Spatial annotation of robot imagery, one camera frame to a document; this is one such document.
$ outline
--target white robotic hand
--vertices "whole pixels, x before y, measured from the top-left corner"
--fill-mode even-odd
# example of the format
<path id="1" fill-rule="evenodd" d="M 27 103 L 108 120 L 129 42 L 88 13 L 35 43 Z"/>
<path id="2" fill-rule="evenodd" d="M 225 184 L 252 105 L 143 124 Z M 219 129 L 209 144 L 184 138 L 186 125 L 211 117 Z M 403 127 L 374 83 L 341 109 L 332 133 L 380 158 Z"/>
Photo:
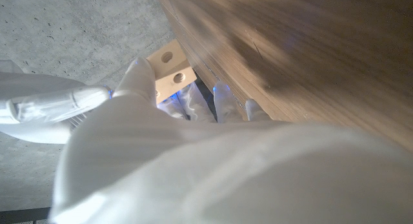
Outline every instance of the white robotic hand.
<path id="1" fill-rule="evenodd" d="M 85 113 L 109 98 L 105 87 L 24 74 L 12 61 L 0 61 L 0 131 L 10 136 L 65 144 Z"/>
<path id="2" fill-rule="evenodd" d="M 115 98 L 72 134 L 53 223 L 411 223 L 413 155 L 397 145 L 334 125 L 262 121 L 253 100 L 241 122 L 222 83 L 219 124 L 194 84 L 159 108 L 155 91 L 148 61 L 133 61 Z"/>

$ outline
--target wood grain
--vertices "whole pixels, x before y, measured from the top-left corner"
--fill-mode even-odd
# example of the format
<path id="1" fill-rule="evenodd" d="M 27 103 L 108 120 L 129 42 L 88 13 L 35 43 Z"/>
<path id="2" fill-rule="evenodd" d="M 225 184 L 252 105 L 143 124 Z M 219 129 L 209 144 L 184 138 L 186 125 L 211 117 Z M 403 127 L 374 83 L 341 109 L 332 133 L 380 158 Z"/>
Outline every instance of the wood grain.
<path id="1" fill-rule="evenodd" d="M 159 0 L 190 64 L 273 119 L 413 151 L 413 0 Z"/>

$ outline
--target concrete floor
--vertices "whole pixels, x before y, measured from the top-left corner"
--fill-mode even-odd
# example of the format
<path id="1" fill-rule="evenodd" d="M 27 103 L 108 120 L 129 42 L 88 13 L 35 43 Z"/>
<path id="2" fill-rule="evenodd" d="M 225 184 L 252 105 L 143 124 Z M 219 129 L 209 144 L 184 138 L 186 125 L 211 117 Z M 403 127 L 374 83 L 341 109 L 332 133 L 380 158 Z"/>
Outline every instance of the concrete floor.
<path id="1" fill-rule="evenodd" d="M 135 56 L 174 38 L 157 0 L 0 0 L 0 59 L 115 88 Z M 63 145 L 0 133 L 0 211 L 49 207 Z"/>

